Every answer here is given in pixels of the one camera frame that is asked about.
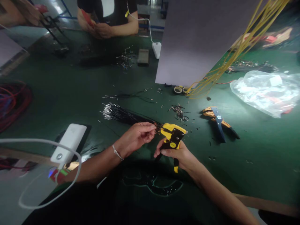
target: yellow cable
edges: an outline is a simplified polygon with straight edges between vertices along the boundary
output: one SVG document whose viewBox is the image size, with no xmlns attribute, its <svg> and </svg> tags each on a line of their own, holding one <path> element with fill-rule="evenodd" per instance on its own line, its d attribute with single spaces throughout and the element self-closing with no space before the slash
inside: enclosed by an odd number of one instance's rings
<svg viewBox="0 0 300 225">
<path fill-rule="evenodd" d="M 228 69 L 228 67 L 236 61 L 236 59 L 239 57 L 239 55 L 247 48 L 247 51 L 244 52 L 242 54 L 245 55 L 259 40 L 260 37 L 264 35 L 264 33 L 267 31 L 267 29 L 272 25 L 272 23 L 274 22 L 274 20 L 277 18 L 277 16 L 279 15 L 279 13 L 283 10 L 283 8 L 286 6 L 286 4 L 288 3 L 289 0 L 269 0 L 266 5 L 263 7 L 263 9 L 260 11 L 260 13 L 257 15 L 257 17 L 254 19 L 254 17 L 257 14 L 257 11 L 262 3 L 262 0 L 260 0 L 258 6 L 256 7 L 256 10 L 254 12 L 254 14 L 252 15 L 252 18 L 250 19 L 250 22 L 245 30 L 245 32 L 243 33 L 243 35 L 240 37 L 240 39 L 236 42 L 236 44 L 233 46 L 233 48 L 231 49 L 231 51 L 227 54 L 227 56 L 225 57 L 225 60 L 223 62 L 223 65 L 215 70 L 212 70 L 209 73 L 212 73 L 216 70 L 218 70 L 216 73 L 207 76 L 207 79 L 202 79 L 198 82 L 194 82 L 190 88 L 188 89 L 187 92 L 190 92 L 189 94 L 187 94 L 187 96 L 193 96 L 193 95 L 198 95 L 200 94 L 203 89 L 210 83 L 212 83 L 211 87 L 218 81 L 218 79 L 223 75 L 223 73 Z M 258 20 L 258 18 L 262 15 L 262 18 L 260 19 L 260 21 L 258 22 L 258 24 L 255 26 L 255 28 L 249 33 L 248 37 L 244 40 L 244 36 L 245 34 L 249 31 L 249 29 L 254 25 L 254 23 Z M 262 29 L 261 32 L 259 32 L 258 35 L 256 35 L 256 38 L 252 37 L 255 35 L 255 33 L 262 27 L 264 26 L 267 21 L 273 16 L 275 15 L 271 21 Z M 232 53 L 232 51 L 237 47 L 236 51 L 231 55 L 231 57 L 229 58 L 229 60 L 226 62 L 227 58 L 230 56 L 230 54 Z M 198 87 L 196 87 L 195 89 L 191 90 L 192 87 L 194 86 L 194 84 L 198 83 Z"/>
</svg>

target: table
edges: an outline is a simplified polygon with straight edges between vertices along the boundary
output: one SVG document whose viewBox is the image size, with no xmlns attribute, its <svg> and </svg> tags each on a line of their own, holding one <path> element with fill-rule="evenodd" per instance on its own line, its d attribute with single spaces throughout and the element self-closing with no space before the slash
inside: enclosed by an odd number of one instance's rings
<svg viewBox="0 0 300 225">
<path fill-rule="evenodd" d="M 189 133 L 183 141 L 213 176 L 231 192 L 239 194 L 237 196 L 248 206 L 289 215 L 297 212 L 293 206 L 298 206 L 300 187 L 299 106 L 281 119 L 275 119 L 242 102 L 231 92 L 229 84 L 215 85 L 208 94 L 210 101 L 206 98 L 193 100 L 183 95 L 176 96 L 171 88 L 154 83 L 158 60 L 151 50 L 150 39 L 144 37 L 115 38 L 106 41 L 104 48 L 123 50 L 133 45 L 130 50 L 135 53 L 139 48 L 149 48 L 149 67 L 134 64 L 127 71 L 115 65 L 82 68 L 78 65 L 78 57 L 81 57 L 78 52 L 82 44 L 89 42 L 88 36 L 72 30 L 66 30 L 65 34 L 71 43 L 71 52 L 66 58 L 58 59 L 49 54 L 53 41 L 46 38 L 39 41 L 31 50 L 31 56 L 7 77 L 26 82 L 34 98 L 25 113 L 1 133 L 0 138 L 55 140 L 71 123 L 88 124 L 92 129 L 82 151 L 83 158 L 87 159 L 90 154 L 102 151 L 118 138 L 105 125 L 119 135 L 129 128 L 116 121 L 104 120 L 100 113 L 103 103 L 116 103 L 159 122 L 180 126 L 182 123 L 174 118 L 175 113 L 168 111 L 171 104 L 179 103 L 185 107 L 185 111 L 191 112 L 188 116 L 195 119 L 187 122 L 185 128 Z M 296 55 L 290 52 L 257 50 L 248 53 L 245 59 L 260 62 L 269 60 L 281 72 L 298 71 Z M 244 73 L 224 74 L 220 82 L 242 76 Z M 147 103 L 138 98 L 102 98 L 120 91 L 134 93 L 146 88 L 152 89 L 144 96 L 157 103 Z M 240 140 L 232 140 L 225 135 L 227 143 L 219 144 L 213 139 L 211 124 L 200 114 L 208 106 L 219 108 L 224 120 L 240 135 Z M 154 141 L 134 153 L 130 160 L 153 160 L 156 144 L 161 138 L 155 137 Z M 5 147 L 46 157 L 50 157 L 54 151 L 52 146 L 36 143 L 7 144 Z M 163 157 L 162 162 L 170 164 L 170 169 L 173 169 L 170 159 Z"/>
</svg>

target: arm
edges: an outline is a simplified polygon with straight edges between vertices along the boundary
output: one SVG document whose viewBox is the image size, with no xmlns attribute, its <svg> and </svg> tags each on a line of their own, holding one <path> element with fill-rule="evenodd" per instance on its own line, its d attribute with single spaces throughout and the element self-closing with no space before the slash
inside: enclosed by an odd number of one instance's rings
<svg viewBox="0 0 300 225">
<path fill-rule="evenodd" d="M 115 149 L 122 158 L 127 158 L 143 144 L 149 143 L 154 134 L 155 125 L 148 122 L 136 123 L 114 143 Z M 77 182 L 100 182 L 120 162 L 121 159 L 110 146 L 82 164 Z M 76 173 L 77 168 L 72 170 L 63 182 L 72 182 Z"/>
<path fill-rule="evenodd" d="M 93 35 L 95 38 L 97 39 L 102 39 L 102 37 L 100 36 L 99 33 L 97 33 L 96 29 L 95 29 L 95 26 L 96 26 L 96 23 L 95 21 L 92 21 L 92 23 L 94 24 L 94 28 L 92 28 L 88 23 L 87 21 L 85 20 L 82 12 L 81 12 L 81 9 L 79 7 L 77 7 L 77 19 L 78 19 L 78 23 L 80 25 L 80 27 L 86 31 L 86 32 L 89 32 L 91 35 Z"/>
<path fill-rule="evenodd" d="M 80 25 L 80 27 L 86 31 L 86 32 L 89 32 L 89 25 L 87 23 L 87 21 L 85 20 L 82 12 L 81 12 L 81 9 L 79 7 L 77 7 L 77 20 L 78 20 L 78 23 Z"/>
<path fill-rule="evenodd" d="M 182 141 L 180 142 L 179 150 L 163 149 L 160 151 L 163 142 L 164 139 L 159 142 L 154 153 L 155 158 L 159 154 L 177 158 L 179 160 L 179 167 L 184 169 L 193 178 L 197 186 L 206 192 L 212 202 L 231 219 L 237 221 L 239 224 L 259 224 L 247 207 L 210 174 Z"/>
<path fill-rule="evenodd" d="M 138 17 L 138 12 L 135 11 L 131 14 L 133 17 Z M 96 24 L 96 31 L 103 37 L 103 38 L 111 38 L 111 37 L 118 37 L 118 36 L 128 36 L 132 34 L 138 33 L 138 21 L 132 18 L 130 15 L 127 17 L 128 23 L 119 25 L 119 26 L 109 26 L 106 23 L 97 23 Z"/>
</svg>

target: silver bracelet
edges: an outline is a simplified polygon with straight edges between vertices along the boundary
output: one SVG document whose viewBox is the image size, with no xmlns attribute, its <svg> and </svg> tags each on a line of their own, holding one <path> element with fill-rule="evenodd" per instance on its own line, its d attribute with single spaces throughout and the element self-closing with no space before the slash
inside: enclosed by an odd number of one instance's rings
<svg viewBox="0 0 300 225">
<path fill-rule="evenodd" d="M 113 152 L 117 154 L 117 156 L 121 159 L 121 161 L 123 161 L 124 159 L 119 155 L 114 145 L 112 145 L 112 148 L 113 148 Z"/>
</svg>

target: plastic bag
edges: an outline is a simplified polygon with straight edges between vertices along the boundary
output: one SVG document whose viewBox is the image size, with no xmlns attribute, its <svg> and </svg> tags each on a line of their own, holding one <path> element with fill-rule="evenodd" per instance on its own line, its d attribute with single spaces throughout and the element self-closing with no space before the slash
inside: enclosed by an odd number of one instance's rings
<svg viewBox="0 0 300 225">
<path fill-rule="evenodd" d="M 248 105 L 274 117 L 291 110 L 300 99 L 300 74 L 252 70 L 230 83 L 230 88 Z"/>
</svg>

